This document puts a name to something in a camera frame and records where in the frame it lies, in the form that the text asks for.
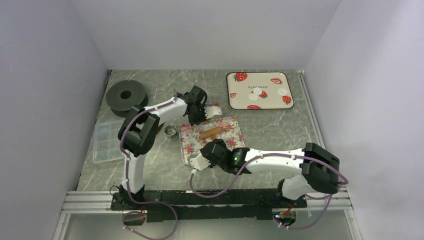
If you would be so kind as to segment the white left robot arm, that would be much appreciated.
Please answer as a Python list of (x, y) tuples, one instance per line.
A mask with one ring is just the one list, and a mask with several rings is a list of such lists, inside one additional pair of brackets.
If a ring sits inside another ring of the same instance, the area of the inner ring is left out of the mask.
[(171, 99), (142, 107), (134, 105), (127, 114), (118, 133), (119, 148), (124, 155), (124, 178), (121, 182), (124, 204), (131, 210), (144, 203), (144, 165), (147, 153), (155, 143), (159, 126), (179, 117), (188, 117), (189, 123), (198, 125), (207, 120), (207, 93), (198, 86), (189, 92), (174, 92)]

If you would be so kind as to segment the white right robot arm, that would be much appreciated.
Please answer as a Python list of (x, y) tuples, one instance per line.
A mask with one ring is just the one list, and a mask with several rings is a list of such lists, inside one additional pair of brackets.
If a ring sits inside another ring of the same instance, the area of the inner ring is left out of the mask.
[(313, 142), (288, 151), (249, 147), (230, 150), (222, 139), (215, 139), (201, 148), (199, 154), (191, 156), (189, 163), (197, 171), (218, 166), (235, 177), (259, 172), (288, 174), (275, 194), (276, 203), (282, 208), (289, 207), (305, 194), (336, 194), (342, 179), (340, 160)]

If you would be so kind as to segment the wooden rolling pin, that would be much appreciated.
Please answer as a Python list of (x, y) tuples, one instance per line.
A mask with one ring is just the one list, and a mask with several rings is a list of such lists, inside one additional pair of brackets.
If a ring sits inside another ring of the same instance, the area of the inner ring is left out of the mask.
[(214, 141), (217, 138), (217, 135), (220, 135), (221, 132), (222, 129), (218, 126), (201, 132), (199, 134), (199, 137), (201, 140), (211, 139), (212, 141)]

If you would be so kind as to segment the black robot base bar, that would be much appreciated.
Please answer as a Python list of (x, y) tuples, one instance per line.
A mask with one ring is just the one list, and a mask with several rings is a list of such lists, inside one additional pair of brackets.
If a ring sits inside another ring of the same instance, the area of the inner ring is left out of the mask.
[(278, 212), (304, 209), (304, 195), (296, 200), (281, 196), (275, 188), (230, 189), (214, 198), (202, 198), (189, 190), (146, 190), (132, 202), (122, 189), (112, 195), (112, 211), (146, 211), (146, 220), (209, 220), (255, 218), (271, 220)]

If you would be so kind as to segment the floral print tray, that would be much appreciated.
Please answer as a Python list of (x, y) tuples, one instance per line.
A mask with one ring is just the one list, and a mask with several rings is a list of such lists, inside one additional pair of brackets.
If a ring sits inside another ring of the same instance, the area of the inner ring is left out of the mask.
[(189, 164), (189, 157), (192, 154), (199, 153), (200, 149), (212, 140), (202, 139), (201, 133), (215, 128), (221, 129), (216, 137), (223, 139), (230, 150), (246, 146), (239, 122), (234, 116), (211, 119), (195, 126), (185, 123), (178, 127), (182, 161), (185, 165)]

